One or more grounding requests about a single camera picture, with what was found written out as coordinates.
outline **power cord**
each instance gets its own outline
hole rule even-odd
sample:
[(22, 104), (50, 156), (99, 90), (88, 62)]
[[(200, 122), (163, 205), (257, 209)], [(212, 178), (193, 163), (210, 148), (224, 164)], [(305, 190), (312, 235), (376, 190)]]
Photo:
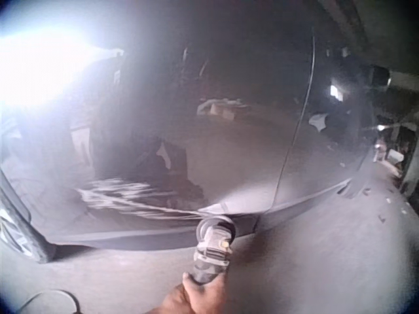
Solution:
[(64, 291), (64, 290), (56, 290), (56, 289), (50, 289), (50, 290), (44, 290), (44, 291), (40, 291), (37, 294), (34, 294), (33, 296), (31, 296), (29, 299), (27, 299), (27, 301), (16, 311), (16, 314), (19, 314), (22, 312), (22, 310), (27, 307), (30, 303), (32, 303), (32, 301), (34, 301), (34, 299), (37, 299), (38, 297), (42, 296), (43, 294), (46, 293), (57, 293), (57, 294), (61, 294), (62, 296), (65, 296), (67, 298), (69, 298), (71, 300), (71, 303), (74, 305), (75, 311), (72, 312), (72, 314), (82, 314), (80, 311), (80, 304), (79, 301), (76, 299), (76, 297), (74, 295), (72, 295), (70, 292)]

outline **bright light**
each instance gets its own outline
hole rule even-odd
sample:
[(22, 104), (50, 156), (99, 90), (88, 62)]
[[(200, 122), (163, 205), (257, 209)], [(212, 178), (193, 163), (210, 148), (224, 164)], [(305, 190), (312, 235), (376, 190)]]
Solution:
[(343, 101), (343, 94), (335, 85), (330, 86), (330, 95), (335, 97), (339, 101)]
[(70, 31), (44, 29), (0, 38), (0, 101), (45, 104), (67, 88), (103, 50)]

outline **concrete floor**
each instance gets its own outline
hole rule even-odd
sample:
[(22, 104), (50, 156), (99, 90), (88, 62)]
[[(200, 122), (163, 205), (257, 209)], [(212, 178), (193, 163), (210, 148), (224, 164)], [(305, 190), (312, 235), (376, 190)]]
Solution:
[[(234, 243), (226, 313), (400, 313), (415, 287), (419, 218), (376, 166), (369, 195), (336, 196)], [(85, 314), (141, 313), (192, 267), (193, 249), (122, 252), (62, 247), (37, 265), (1, 246), (1, 295), (16, 309), (40, 290), (72, 292)], [(24, 313), (71, 313), (46, 295)]]

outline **orbital polisher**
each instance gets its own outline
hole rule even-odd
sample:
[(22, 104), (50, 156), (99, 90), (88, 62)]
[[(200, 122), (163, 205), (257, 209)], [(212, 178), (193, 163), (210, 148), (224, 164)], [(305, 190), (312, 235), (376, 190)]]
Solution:
[(236, 227), (226, 216), (212, 216), (202, 220), (196, 229), (198, 245), (194, 254), (192, 277), (199, 285), (211, 282), (227, 270), (232, 254), (230, 245)]

